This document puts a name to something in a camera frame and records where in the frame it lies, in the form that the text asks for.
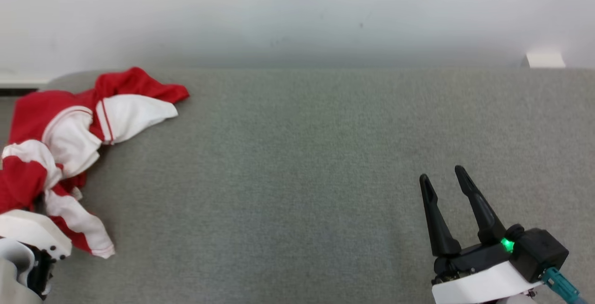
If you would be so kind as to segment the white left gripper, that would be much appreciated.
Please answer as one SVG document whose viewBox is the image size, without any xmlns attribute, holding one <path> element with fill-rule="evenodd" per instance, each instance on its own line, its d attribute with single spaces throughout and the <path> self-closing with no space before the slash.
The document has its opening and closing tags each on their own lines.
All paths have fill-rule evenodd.
<svg viewBox="0 0 595 304">
<path fill-rule="evenodd" d="M 46 298 L 54 265 L 72 253 L 72 241 L 49 217 L 24 210 L 0 216 L 0 297 Z"/>
</svg>

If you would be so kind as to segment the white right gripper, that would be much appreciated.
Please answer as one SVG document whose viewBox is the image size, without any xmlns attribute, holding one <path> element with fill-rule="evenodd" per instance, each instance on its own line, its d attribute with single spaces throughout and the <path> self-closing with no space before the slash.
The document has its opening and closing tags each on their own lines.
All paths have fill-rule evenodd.
<svg viewBox="0 0 595 304">
<path fill-rule="evenodd" d="M 532 298 L 541 281 L 530 283 L 510 263 L 514 243 L 501 241 L 506 233 L 482 192 L 465 168 L 455 166 L 460 188 L 467 196 L 476 223 L 480 243 L 461 249 L 452 237 L 438 207 L 438 196 L 429 177 L 419 177 L 436 277 L 432 294 L 436 304 L 496 304 L 508 298 Z"/>
</svg>

